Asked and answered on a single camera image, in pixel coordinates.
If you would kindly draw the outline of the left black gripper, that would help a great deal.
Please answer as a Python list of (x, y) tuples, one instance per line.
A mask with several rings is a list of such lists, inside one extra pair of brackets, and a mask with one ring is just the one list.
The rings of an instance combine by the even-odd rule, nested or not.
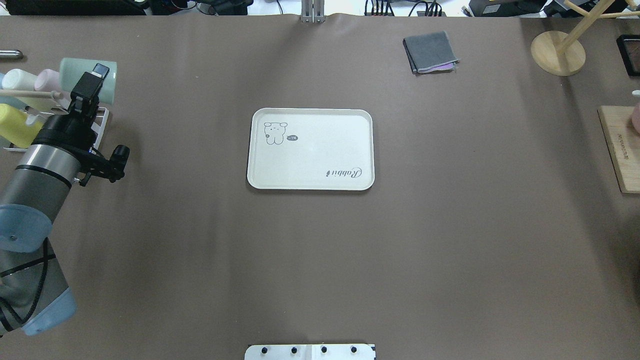
[(92, 130), (99, 107), (99, 92), (110, 68), (97, 63), (93, 71), (85, 71), (71, 91), (68, 114), (55, 114), (46, 119), (34, 139), (34, 145), (48, 145), (70, 151), (79, 157), (94, 157), (93, 144), (98, 135)]

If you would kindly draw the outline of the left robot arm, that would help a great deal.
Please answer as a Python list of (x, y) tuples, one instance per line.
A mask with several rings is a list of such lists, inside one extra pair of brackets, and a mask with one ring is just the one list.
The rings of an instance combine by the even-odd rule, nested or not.
[(117, 146), (109, 159), (94, 149), (92, 123), (110, 73), (107, 64), (96, 63), (80, 76), (67, 113), (46, 119), (1, 194), (2, 334), (21, 329), (36, 335), (76, 311), (48, 236), (73, 183), (124, 176), (127, 146)]

